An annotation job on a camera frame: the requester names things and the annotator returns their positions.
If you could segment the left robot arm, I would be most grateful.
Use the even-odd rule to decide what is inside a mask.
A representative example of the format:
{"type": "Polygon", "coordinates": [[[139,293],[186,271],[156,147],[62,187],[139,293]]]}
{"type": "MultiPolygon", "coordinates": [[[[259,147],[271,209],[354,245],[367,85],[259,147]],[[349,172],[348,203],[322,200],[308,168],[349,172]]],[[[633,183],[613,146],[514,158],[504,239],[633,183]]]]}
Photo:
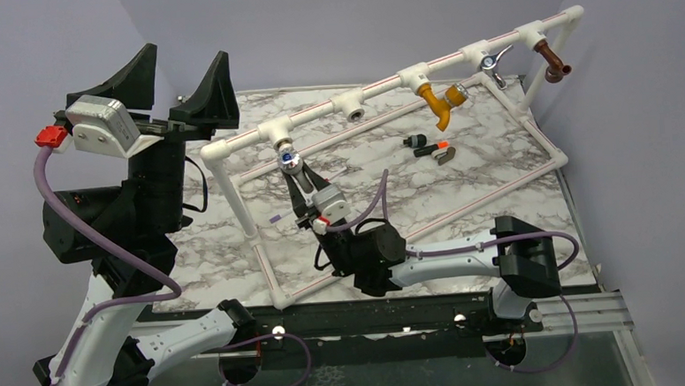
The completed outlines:
{"type": "Polygon", "coordinates": [[[69,337],[57,353],[34,363],[41,386],[149,386],[196,354],[239,350],[255,335],[255,318],[236,299],[155,335],[131,333],[146,306],[182,292],[171,278],[178,250],[170,235],[190,225],[194,212],[183,197],[186,144],[240,121],[224,51],[190,97],[167,118],[151,118],[156,59],[156,45],[146,44],[103,83],[71,92],[53,125],[36,137],[44,241],[62,263],[86,261],[92,268],[69,337]],[[47,162],[71,145],[124,158],[126,178],[119,185],[53,191],[47,162]]]}

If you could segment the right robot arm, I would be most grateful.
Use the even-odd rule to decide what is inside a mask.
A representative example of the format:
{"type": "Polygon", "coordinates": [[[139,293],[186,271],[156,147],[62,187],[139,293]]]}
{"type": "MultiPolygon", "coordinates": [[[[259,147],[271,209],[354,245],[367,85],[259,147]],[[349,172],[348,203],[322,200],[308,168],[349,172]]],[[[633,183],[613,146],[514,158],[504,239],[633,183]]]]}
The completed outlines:
{"type": "Polygon", "coordinates": [[[554,231],[514,216],[497,216],[493,228],[475,237],[409,244],[387,214],[388,173],[374,198],[355,219],[345,195],[310,167],[283,173],[299,228],[315,234],[335,277],[350,276],[354,288],[379,298],[413,284],[463,276],[499,280],[496,298],[546,299],[562,293],[554,231]]]}

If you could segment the white faucet chrome knob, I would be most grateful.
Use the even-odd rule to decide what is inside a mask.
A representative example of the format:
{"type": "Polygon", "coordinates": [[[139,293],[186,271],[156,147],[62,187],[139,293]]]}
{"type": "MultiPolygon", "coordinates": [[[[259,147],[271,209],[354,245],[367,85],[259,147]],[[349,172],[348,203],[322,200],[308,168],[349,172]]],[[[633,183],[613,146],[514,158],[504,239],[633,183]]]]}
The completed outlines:
{"type": "Polygon", "coordinates": [[[292,178],[304,193],[310,194],[314,191],[312,183],[304,172],[304,160],[291,144],[285,144],[278,149],[277,162],[279,169],[292,178]]]}

